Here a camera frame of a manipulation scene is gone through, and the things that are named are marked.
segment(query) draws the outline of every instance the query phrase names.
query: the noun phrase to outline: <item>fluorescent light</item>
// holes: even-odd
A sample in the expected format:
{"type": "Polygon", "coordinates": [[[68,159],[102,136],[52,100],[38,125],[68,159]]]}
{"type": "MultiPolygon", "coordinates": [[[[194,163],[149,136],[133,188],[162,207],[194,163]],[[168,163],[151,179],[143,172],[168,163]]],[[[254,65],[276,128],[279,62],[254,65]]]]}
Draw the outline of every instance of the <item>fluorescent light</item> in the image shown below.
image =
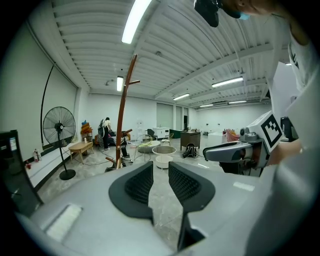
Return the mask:
{"type": "Polygon", "coordinates": [[[241,76],[241,77],[229,79],[229,80],[226,80],[226,81],[223,81],[223,82],[214,83],[212,85],[212,87],[225,86],[225,85],[232,84],[232,83],[235,83],[235,82],[240,82],[240,81],[243,81],[243,80],[244,80],[244,78],[241,76]]]}
{"type": "Polygon", "coordinates": [[[174,100],[174,101],[177,101],[177,100],[180,100],[180,99],[182,99],[182,98],[184,98],[184,97],[188,97],[189,95],[190,95],[189,93],[186,93],[186,94],[184,94],[184,95],[182,95],[182,96],[179,96],[179,97],[174,98],[173,100],[174,100]]]}
{"type": "Polygon", "coordinates": [[[146,9],[148,8],[151,0],[135,0],[130,11],[129,17],[126,21],[122,42],[126,44],[131,44],[132,39],[136,33],[139,22],[144,15],[146,9]]]}
{"type": "Polygon", "coordinates": [[[239,101],[232,101],[232,102],[229,102],[229,104],[237,104],[237,103],[245,103],[247,102],[246,100],[239,100],[239,101]]]}
{"type": "Polygon", "coordinates": [[[211,106],[213,106],[213,104],[203,105],[203,106],[200,106],[200,108],[211,107],[211,106]]]}
{"type": "Polygon", "coordinates": [[[122,84],[124,82],[124,78],[122,76],[118,76],[116,79],[116,90],[118,92],[122,91],[122,84]]]}

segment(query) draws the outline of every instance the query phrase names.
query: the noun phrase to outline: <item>bottle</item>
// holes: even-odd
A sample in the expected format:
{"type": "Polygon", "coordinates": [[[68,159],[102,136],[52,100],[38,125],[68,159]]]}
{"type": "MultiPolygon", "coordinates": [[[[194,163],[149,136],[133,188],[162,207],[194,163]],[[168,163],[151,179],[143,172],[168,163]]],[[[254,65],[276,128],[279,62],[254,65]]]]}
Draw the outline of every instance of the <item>bottle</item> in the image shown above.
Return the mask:
{"type": "Polygon", "coordinates": [[[33,151],[33,158],[35,162],[39,162],[39,157],[36,149],[33,151]]]}
{"type": "Polygon", "coordinates": [[[31,163],[29,161],[25,161],[25,167],[28,168],[29,170],[31,169],[31,163]]]}
{"type": "Polygon", "coordinates": [[[41,156],[41,153],[39,153],[38,149],[36,150],[36,154],[38,156],[39,161],[41,161],[42,160],[42,156],[41,156]]]}

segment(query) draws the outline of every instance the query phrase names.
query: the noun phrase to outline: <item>desk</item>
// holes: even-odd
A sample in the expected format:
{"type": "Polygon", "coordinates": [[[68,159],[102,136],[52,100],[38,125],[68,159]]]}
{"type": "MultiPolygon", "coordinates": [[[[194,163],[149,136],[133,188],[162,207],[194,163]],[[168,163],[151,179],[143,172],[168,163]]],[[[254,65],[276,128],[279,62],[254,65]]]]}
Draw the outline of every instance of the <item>desk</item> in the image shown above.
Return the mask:
{"type": "Polygon", "coordinates": [[[79,153],[82,163],[84,163],[84,159],[82,158],[82,153],[87,151],[88,149],[92,149],[92,153],[94,154],[94,143],[92,141],[89,141],[87,143],[79,142],[71,147],[69,147],[70,150],[70,159],[72,163],[72,153],[79,153]]]}
{"type": "Polygon", "coordinates": [[[180,150],[182,150],[182,147],[187,147],[189,143],[194,144],[195,147],[198,147],[200,149],[200,137],[201,133],[199,131],[182,131],[180,150]]]}
{"type": "Polygon", "coordinates": [[[172,139],[180,139],[181,138],[181,132],[183,132],[182,130],[173,130],[170,129],[170,134],[173,134],[172,139]]]}

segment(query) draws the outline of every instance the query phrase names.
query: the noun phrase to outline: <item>electrical cable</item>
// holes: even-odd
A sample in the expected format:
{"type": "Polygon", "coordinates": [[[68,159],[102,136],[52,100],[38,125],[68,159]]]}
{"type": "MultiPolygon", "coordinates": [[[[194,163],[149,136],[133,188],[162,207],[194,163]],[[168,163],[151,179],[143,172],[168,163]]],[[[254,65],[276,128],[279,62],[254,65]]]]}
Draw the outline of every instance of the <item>electrical cable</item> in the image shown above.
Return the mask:
{"type": "Polygon", "coordinates": [[[112,163],[112,162],[110,162],[110,161],[105,161],[105,162],[99,162],[99,163],[87,164],[87,163],[84,163],[84,162],[80,162],[80,161],[78,161],[78,160],[77,160],[77,159],[75,159],[75,158],[74,158],[74,160],[76,160],[78,163],[83,164],[83,165],[86,165],[86,166],[98,166],[98,165],[105,164],[105,163],[112,163]]]}

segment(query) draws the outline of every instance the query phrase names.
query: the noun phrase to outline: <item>fan stand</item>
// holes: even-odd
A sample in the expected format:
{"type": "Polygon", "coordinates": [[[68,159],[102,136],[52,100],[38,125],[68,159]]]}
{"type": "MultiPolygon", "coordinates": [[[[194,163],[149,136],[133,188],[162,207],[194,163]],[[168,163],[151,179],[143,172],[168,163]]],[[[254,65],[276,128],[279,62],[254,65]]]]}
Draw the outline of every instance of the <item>fan stand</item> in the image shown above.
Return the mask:
{"type": "Polygon", "coordinates": [[[60,154],[61,154],[62,163],[63,163],[63,166],[64,166],[64,171],[62,171],[60,173],[59,177],[60,177],[61,180],[67,181],[67,180],[72,179],[76,175],[76,171],[73,170],[73,169],[67,169],[66,168],[65,160],[64,160],[64,157],[62,155],[62,150],[61,150],[62,145],[61,145],[61,140],[60,140],[60,130],[57,129],[57,132],[58,132],[58,141],[59,141],[60,154]]]}

